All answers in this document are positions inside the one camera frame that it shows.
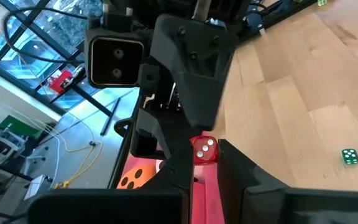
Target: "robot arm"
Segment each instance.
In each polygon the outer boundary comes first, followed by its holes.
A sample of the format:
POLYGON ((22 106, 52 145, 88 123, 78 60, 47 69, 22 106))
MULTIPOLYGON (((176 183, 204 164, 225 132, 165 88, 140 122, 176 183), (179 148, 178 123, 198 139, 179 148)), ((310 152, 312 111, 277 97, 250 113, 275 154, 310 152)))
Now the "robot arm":
MULTIPOLYGON (((271 26, 312 2, 282 0, 255 13, 248 12, 250 0, 138 1, 133 14, 104 6, 103 23, 90 18, 85 33, 89 82, 97 88, 140 87, 137 109, 125 121, 123 147, 131 145, 132 155, 163 159, 165 165, 137 190, 53 190, 31 205, 29 223, 56 218, 62 223, 76 218, 83 223, 191 223, 198 162, 191 140, 213 129, 238 40, 258 33, 261 22, 271 26), (141 13, 141 3, 155 6, 150 17, 141 13), (226 27, 206 22, 209 18, 226 27), (151 95, 154 99, 141 106, 151 95), (156 151, 157 143, 162 152, 156 151)), ((218 140, 216 150, 227 224, 315 223, 322 217, 325 223, 348 223, 337 219, 344 212, 358 215, 358 193, 293 189, 226 140, 218 140)))

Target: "wooden table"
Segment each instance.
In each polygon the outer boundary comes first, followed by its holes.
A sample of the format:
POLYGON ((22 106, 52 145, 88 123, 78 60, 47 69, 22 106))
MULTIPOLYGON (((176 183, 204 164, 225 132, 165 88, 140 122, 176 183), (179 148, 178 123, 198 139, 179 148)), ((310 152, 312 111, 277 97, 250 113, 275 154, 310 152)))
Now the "wooden table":
POLYGON ((341 156, 358 152, 358 1, 328 1, 238 48, 214 135, 290 186, 358 191, 341 156))

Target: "metal rod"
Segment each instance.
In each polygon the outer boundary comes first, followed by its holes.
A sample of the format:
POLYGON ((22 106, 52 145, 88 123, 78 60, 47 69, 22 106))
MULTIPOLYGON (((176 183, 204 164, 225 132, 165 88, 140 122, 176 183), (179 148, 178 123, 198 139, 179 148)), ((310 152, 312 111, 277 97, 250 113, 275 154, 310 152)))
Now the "metal rod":
POLYGON ((107 115, 107 116, 111 115, 111 111, 109 109, 107 109, 105 106, 103 106, 97 100, 95 100, 91 95, 87 94, 87 92, 85 92, 79 86, 73 85, 72 90, 76 91, 84 99, 88 100, 93 106, 95 106, 97 109, 102 111, 105 115, 107 115))
POLYGON ((24 179, 24 180, 28 180, 28 181, 32 181, 32 180, 33 180, 33 178, 30 177, 30 176, 28 176, 28 175, 24 175, 24 174, 21 174, 21 173, 19 173, 19 172, 15 172, 15 171, 13 171, 13 170, 9 170, 9 169, 5 168, 4 166, 1 166, 1 165, 0 165, 0 170, 3 170, 3 171, 5 171, 5 172, 8 172, 8 173, 10 173, 10 174, 12 174, 12 175, 18 176, 18 177, 20 177, 21 179, 24 179))
POLYGON ((111 123, 111 121, 112 121, 112 117, 114 116, 114 113, 115 113, 116 110, 117 110, 117 106, 118 106, 118 103, 119 103, 120 100, 121 100, 121 97, 118 98, 118 99, 116 100, 115 104, 112 106, 112 108, 111 108, 111 114, 110 114, 110 116, 107 118, 107 120, 104 122, 102 131, 100 132, 100 136, 106 135, 107 130, 109 129, 110 123, 111 123))
POLYGON ((198 0, 194 10, 193 19, 206 21, 208 19, 209 7, 212 0, 198 0))

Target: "black plastic part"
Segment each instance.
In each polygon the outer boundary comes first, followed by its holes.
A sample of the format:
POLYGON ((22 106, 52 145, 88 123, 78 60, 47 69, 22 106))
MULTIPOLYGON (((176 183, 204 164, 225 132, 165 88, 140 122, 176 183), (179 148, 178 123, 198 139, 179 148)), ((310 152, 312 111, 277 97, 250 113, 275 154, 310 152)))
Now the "black plastic part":
POLYGON ((158 17, 150 54, 170 71, 192 126, 212 130, 236 46, 237 37, 220 28, 158 17), (178 35, 181 27, 186 35, 178 35), (216 36, 219 44, 211 44, 216 36))
POLYGON ((88 29, 95 29, 101 27, 100 17, 89 16, 88 17, 88 29))
POLYGON ((132 17, 121 14, 105 13, 103 14, 103 28, 113 30, 119 33, 128 33, 132 31, 132 17))
POLYGON ((126 126, 129 126, 131 122, 132 122, 132 118, 126 118, 126 119, 117 121, 114 124, 114 131, 121 137, 124 137, 125 133, 127 133, 127 131, 128 131, 126 126))
MULTIPOLYGON (((279 0, 267 7, 267 9, 261 11, 260 13, 263 14, 263 16, 258 14, 248 15, 247 20, 243 22, 242 30, 238 33, 239 39, 241 42, 245 42, 259 35, 260 29, 272 27, 315 3, 316 0, 302 0, 300 2, 279 0)), ((254 8, 257 8, 257 6, 249 6, 249 10, 254 8)))
POLYGON ((137 82, 147 96, 152 96, 157 91, 160 81, 160 68, 156 65, 142 64, 139 69, 137 82))
POLYGON ((169 159, 177 151, 191 151, 190 139, 201 130, 192 128, 182 111, 140 109, 134 133, 132 155, 149 159, 169 159), (162 153, 156 150, 157 142, 162 153))
POLYGON ((280 223, 358 224, 358 192, 285 189, 280 223))
POLYGON ((225 23, 236 23, 251 0, 212 0, 208 16, 225 23))
POLYGON ((35 200, 29 224, 158 223, 188 224, 188 195, 180 189, 49 191, 35 200))
POLYGON ((119 33, 102 28, 87 29, 84 50, 89 84, 95 88, 136 86, 140 63, 148 52, 149 33, 144 30, 119 33), (123 58, 114 56, 117 49, 124 51, 123 58), (114 76, 115 68, 121 70, 121 76, 114 76))
POLYGON ((121 179, 122 172, 124 170, 125 163, 127 161, 130 147, 131 147, 131 141, 132 141, 132 135, 135 129, 134 122, 137 120, 137 115, 139 108, 143 107, 145 103, 146 97, 140 92, 139 97, 137 98, 135 109, 132 112, 131 116, 131 122, 128 125, 127 131, 124 135, 124 139, 122 140, 122 144, 119 148, 117 159, 115 161, 115 166, 112 171, 112 176, 110 178, 110 184, 108 186, 109 189, 115 189, 118 186, 118 183, 121 179))
POLYGON ((219 140, 218 183, 225 223, 277 223, 288 187, 224 139, 219 140))

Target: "orange die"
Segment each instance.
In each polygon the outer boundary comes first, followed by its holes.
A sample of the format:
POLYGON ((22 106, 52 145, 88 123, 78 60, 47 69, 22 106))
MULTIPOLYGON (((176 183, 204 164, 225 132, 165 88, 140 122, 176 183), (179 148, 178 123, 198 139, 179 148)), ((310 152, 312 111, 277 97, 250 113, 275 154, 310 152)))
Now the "orange die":
POLYGON ((121 177, 117 189, 138 189, 155 175, 155 165, 136 166, 121 177))

